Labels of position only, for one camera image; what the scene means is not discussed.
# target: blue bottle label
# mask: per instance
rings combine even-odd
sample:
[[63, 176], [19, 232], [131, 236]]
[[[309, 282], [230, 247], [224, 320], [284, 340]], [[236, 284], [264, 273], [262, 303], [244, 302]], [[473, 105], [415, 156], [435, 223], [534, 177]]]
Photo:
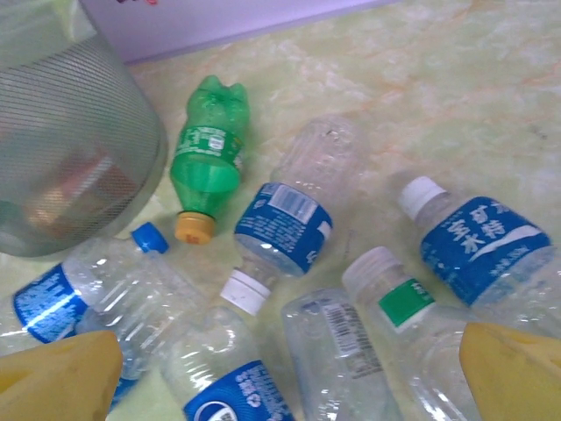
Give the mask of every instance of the blue bottle label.
[[[269, 182], [245, 210], [235, 233], [271, 245], [307, 273], [332, 228], [331, 217], [321, 204], [286, 184]], [[252, 251], [263, 255], [261, 247]]]
[[138, 379], [129, 380], [123, 377], [119, 378], [119, 383], [117, 383], [117, 388], [115, 389], [115, 393], [113, 394], [113, 400], [111, 401], [110, 410], [113, 410], [113, 408], [115, 408], [115, 406], [117, 406], [117, 404], [121, 402], [121, 400], [123, 400], [123, 398], [129, 394], [131, 389], [137, 383], [138, 383]]
[[57, 265], [13, 297], [14, 311], [24, 329], [48, 344], [74, 336], [75, 325], [88, 308]]
[[212, 383], [183, 412], [189, 421], [294, 421], [260, 360]]
[[550, 245], [547, 234], [526, 218], [489, 197], [475, 197], [427, 234], [421, 255], [471, 305], [517, 261]]

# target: yellow object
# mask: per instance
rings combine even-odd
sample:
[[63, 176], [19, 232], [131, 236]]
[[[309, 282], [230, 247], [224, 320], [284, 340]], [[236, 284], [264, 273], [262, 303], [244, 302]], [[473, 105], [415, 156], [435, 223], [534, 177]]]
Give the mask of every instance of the yellow object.
[[182, 212], [177, 217], [175, 237], [189, 244], [206, 244], [214, 236], [213, 218], [198, 212]]
[[561, 420], [561, 340], [470, 323], [459, 358], [485, 421]]
[[123, 367], [112, 332], [92, 332], [0, 359], [0, 420], [104, 421]]

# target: green bottle label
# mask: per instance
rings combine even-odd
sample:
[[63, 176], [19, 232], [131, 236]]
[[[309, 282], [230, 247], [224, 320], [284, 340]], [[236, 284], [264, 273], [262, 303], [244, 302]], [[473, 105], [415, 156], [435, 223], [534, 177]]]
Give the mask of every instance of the green bottle label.
[[243, 143], [232, 133], [216, 127], [197, 125], [181, 131], [175, 157], [183, 154], [215, 156], [241, 171]]
[[434, 302], [432, 295], [416, 279], [409, 279], [388, 292], [378, 304], [397, 329]]

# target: white bottle cap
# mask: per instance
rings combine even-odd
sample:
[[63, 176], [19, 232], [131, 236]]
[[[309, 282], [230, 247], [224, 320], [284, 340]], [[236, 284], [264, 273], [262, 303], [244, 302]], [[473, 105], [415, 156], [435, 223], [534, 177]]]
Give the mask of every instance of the white bottle cap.
[[271, 291], [245, 273], [234, 270], [220, 296], [243, 311], [255, 316]]
[[402, 266], [392, 252], [376, 247], [356, 259], [343, 273], [343, 285], [354, 303], [368, 285], [390, 268]]
[[429, 177], [417, 177], [401, 191], [398, 203], [408, 217], [415, 221], [419, 211], [430, 199], [445, 192], [446, 190]]

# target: bottle cap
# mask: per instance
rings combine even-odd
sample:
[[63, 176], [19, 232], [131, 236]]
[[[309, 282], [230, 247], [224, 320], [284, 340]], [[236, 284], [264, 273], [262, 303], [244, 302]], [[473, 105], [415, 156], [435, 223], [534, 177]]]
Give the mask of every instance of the bottle cap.
[[387, 248], [373, 248], [344, 271], [343, 285], [352, 301], [356, 303], [364, 288], [376, 282], [376, 278], [388, 269], [399, 266], [402, 266], [402, 263]]
[[152, 222], [146, 222], [141, 225], [131, 232], [131, 236], [144, 253], [155, 250], [163, 254], [169, 248], [165, 237], [161, 235], [161, 232], [158, 231], [158, 228]]
[[214, 236], [213, 218], [198, 212], [182, 212], [177, 217], [175, 237], [189, 244], [207, 244]]
[[445, 192], [446, 190], [429, 177], [417, 177], [401, 191], [398, 203], [408, 217], [415, 220], [419, 211], [430, 199]]
[[237, 269], [231, 273], [230, 279], [220, 292], [222, 298], [252, 316], [259, 312], [270, 294], [271, 291], [267, 287]]

